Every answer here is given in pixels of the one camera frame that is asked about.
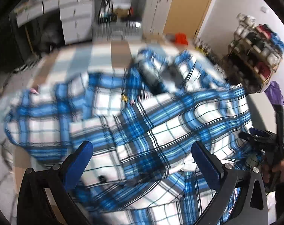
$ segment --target blue plaid fabric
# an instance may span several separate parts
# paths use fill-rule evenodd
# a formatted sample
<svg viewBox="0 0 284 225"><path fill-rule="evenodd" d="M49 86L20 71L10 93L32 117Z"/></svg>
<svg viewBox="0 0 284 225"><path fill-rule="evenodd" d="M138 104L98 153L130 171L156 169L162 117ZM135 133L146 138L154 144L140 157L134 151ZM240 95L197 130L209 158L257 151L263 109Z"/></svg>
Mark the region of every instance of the blue plaid fabric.
<svg viewBox="0 0 284 225"><path fill-rule="evenodd" d="M171 66L182 77L175 93L161 77ZM222 163L240 169L253 154L238 138L252 126L243 87L214 73L188 52L170 58L142 50L122 73L86 73L41 87L39 95L24 92L6 117L6 134L47 164L91 141L93 157L74 190L91 216L101 213L116 225L193 224L215 191L192 158L192 143L203 142Z"/></svg>

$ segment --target shelf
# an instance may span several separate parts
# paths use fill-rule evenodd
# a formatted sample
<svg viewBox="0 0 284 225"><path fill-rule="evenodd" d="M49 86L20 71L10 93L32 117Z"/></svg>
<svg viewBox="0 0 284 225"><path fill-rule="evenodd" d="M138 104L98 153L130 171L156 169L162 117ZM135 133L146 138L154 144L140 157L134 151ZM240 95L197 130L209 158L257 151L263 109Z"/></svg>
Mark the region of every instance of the shelf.
<svg viewBox="0 0 284 225"><path fill-rule="evenodd" d="M278 64L273 64L273 65L270 65L267 61L267 58L264 57L261 53L257 52L255 49L253 49L253 46L249 45L246 40L244 38L241 38L240 36L238 36L237 34L235 34L235 36L237 36L237 38L239 38L237 41L241 41L243 43L243 45L245 47L247 47L248 51L251 51L253 53L255 53L255 55L261 60L263 61L271 70L273 70L274 72L277 71L278 69L278 66L280 64L280 62L282 61L282 56L279 55L281 57L280 61Z"/></svg>
<svg viewBox="0 0 284 225"><path fill-rule="evenodd" d="M239 82L243 85L243 87L244 87L245 91L247 92L247 94L258 93L258 92L260 92L262 90L263 85L261 85L261 88L258 91L256 91L256 92L252 91L249 88L249 85L245 84L245 82L243 81L243 78L237 72L233 71L230 67L228 67L228 60L229 59L227 57L223 57L223 59L221 61L222 64L220 65L224 69L227 77L228 76L235 76L235 78L238 79Z"/></svg>
<svg viewBox="0 0 284 225"><path fill-rule="evenodd" d="M243 58L236 50L232 49L232 50L231 50L231 53L235 53L235 54L244 62L244 64L245 64L246 66L248 66L248 67L253 71L253 73L255 74L255 76L260 80L260 82L261 82L262 84L266 84L266 83L269 81L269 78L270 78L271 76L269 76L266 80L262 80L261 77L260 77L260 75L254 70L253 66L251 66L251 65L247 62L247 60L246 60L245 58Z"/></svg>

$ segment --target shoe rack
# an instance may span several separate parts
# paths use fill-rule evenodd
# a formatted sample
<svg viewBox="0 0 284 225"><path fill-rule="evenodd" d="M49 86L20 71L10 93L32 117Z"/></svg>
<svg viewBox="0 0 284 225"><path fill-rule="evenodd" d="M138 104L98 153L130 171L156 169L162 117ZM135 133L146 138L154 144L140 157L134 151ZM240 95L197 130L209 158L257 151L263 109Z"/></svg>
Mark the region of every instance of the shoe rack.
<svg viewBox="0 0 284 225"><path fill-rule="evenodd" d="M274 48L274 45L269 40L267 40L266 38L261 36L261 34L259 32L257 32L253 28L253 26L248 26L245 23L243 23L242 21L239 22L239 25L244 26L244 29L247 29L249 31L249 33L255 34L256 37L259 38L260 40L262 40L264 45L266 45L266 47L268 49L270 49L270 53L274 52L277 55L277 57L279 58L279 60L276 63L271 64L267 60L267 55L264 55L262 53L262 50L261 50L261 52L258 52L258 50L256 50L256 48L253 46L252 42L249 39L241 37L240 35L236 34L236 32L234 33L234 41L232 41L228 45L228 55L226 56L226 58L224 58L224 60L226 60L226 62L230 64L229 58L232 54L235 54L235 56L237 56L243 62L243 64L251 70L253 77L257 80L257 82L260 83L260 86L261 86L260 90L257 91L257 89L258 89L257 86L249 87L249 85L245 83L245 80L243 79L243 77L241 77L241 75L243 73L239 74L239 72L237 72L236 76L238 77L239 81L246 88L248 88L249 93L260 92L262 90L262 88L269 83L272 75L277 71L283 57L278 52L275 52L276 50ZM264 77L262 78L260 76L260 74L255 70L256 65L250 63L250 58L249 58L250 54L252 56L255 55L258 62L263 62L266 66L269 67L269 69L270 69L269 77L264 79Z"/></svg>

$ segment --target wooden door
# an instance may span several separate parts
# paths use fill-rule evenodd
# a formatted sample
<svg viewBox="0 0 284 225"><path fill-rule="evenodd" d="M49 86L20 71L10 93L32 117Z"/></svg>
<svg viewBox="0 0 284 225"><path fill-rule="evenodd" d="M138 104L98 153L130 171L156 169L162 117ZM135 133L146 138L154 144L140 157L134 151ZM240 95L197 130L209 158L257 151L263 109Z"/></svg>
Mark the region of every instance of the wooden door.
<svg viewBox="0 0 284 225"><path fill-rule="evenodd" d="M211 0L172 0L164 33L185 33L194 38Z"/></svg>

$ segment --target shoe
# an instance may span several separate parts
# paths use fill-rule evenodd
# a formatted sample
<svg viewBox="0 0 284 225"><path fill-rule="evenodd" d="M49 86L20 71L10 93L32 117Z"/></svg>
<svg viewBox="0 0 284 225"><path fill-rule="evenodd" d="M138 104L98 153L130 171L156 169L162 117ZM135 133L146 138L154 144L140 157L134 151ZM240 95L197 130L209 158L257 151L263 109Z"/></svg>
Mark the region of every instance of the shoe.
<svg viewBox="0 0 284 225"><path fill-rule="evenodd" d="M249 34L249 32L250 32L249 29L246 28L246 29L241 33L240 37L244 39L244 38Z"/></svg>
<svg viewBox="0 0 284 225"><path fill-rule="evenodd" d="M267 40L271 39L271 33L269 31L263 31L262 32L263 37L265 37Z"/></svg>
<svg viewBox="0 0 284 225"><path fill-rule="evenodd" d="M269 65L277 65L281 60L281 57L276 52L271 52L267 57L267 62Z"/></svg>
<svg viewBox="0 0 284 225"><path fill-rule="evenodd" d="M256 38L257 36L255 35L255 33L251 32L251 33L248 33L245 37L245 41L247 44L249 44L250 46L252 46L255 41L256 41Z"/></svg>
<svg viewBox="0 0 284 225"><path fill-rule="evenodd" d="M279 51L280 54L284 53L284 43L281 41L281 38L277 33L271 34L270 41L275 45L275 48Z"/></svg>
<svg viewBox="0 0 284 225"><path fill-rule="evenodd" d="M275 47L280 52L280 54L284 53L284 43L281 40L278 42L278 44Z"/></svg>
<svg viewBox="0 0 284 225"><path fill-rule="evenodd" d="M280 41L280 37L278 36L277 33L272 33L271 34L271 38L270 38L270 41L274 44L274 45L277 45Z"/></svg>
<svg viewBox="0 0 284 225"><path fill-rule="evenodd" d="M253 27L255 25L255 18L252 16L247 16L246 19L244 20L244 22L250 26Z"/></svg>
<svg viewBox="0 0 284 225"><path fill-rule="evenodd" d="M256 31L258 31L259 33L262 33L264 31L264 28L263 28L263 25L262 24L259 24L256 28L255 28Z"/></svg>
<svg viewBox="0 0 284 225"><path fill-rule="evenodd" d="M230 43L230 46L231 48L234 48L236 45L238 45L238 41L237 40L233 40L231 43Z"/></svg>
<svg viewBox="0 0 284 225"><path fill-rule="evenodd" d="M265 47L263 48L262 52L261 52L261 55L262 55L263 57L267 58L267 57L269 56L269 54L270 54L270 49L265 46Z"/></svg>
<svg viewBox="0 0 284 225"><path fill-rule="evenodd" d="M258 56L256 54L254 54L253 52L250 52L248 54L248 60L247 61L251 66L255 66L259 61Z"/></svg>
<svg viewBox="0 0 284 225"><path fill-rule="evenodd" d="M255 42L254 42L253 48L254 48L258 53L261 53L262 50L264 49L264 47L265 47L264 41L262 41L260 38L256 37L256 38L255 38Z"/></svg>
<svg viewBox="0 0 284 225"><path fill-rule="evenodd" d="M244 30L244 26L239 25L239 26L237 27L236 31L235 31L235 34L240 36L241 33L243 32L243 30Z"/></svg>
<svg viewBox="0 0 284 225"><path fill-rule="evenodd" d="M270 40L271 34L273 31L268 27L268 25L258 25L256 28L256 31L258 31L263 37L265 37L267 40Z"/></svg>
<svg viewBox="0 0 284 225"><path fill-rule="evenodd" d="M262 64L263 64L263 62L260 61L260 62L257 62L257 64L254 66L254 71L256 73L259 73Z"/></svg>
<svg viewBox="0 0 284 225"><path fill-rule="evenodd" d="M262 80L267 80L270 77L271 71L266 64L262 64L259 71L259 76Z"/></svg>
<svg viewBox="0 0 284 225"><path fill-rule="evenodd" d="M237 44L235 47L234 47L234 50L238 53L244 53L244 48L240 45L240 44Z"/></svg>
<svg viewBox="0 0 284 225"><path fill-rule="evenodd" d="M244 22L244 20L246 19L246 15L242 14L242 13L239 13L237 15L237 19L238 19L239 22Z"/></svg>

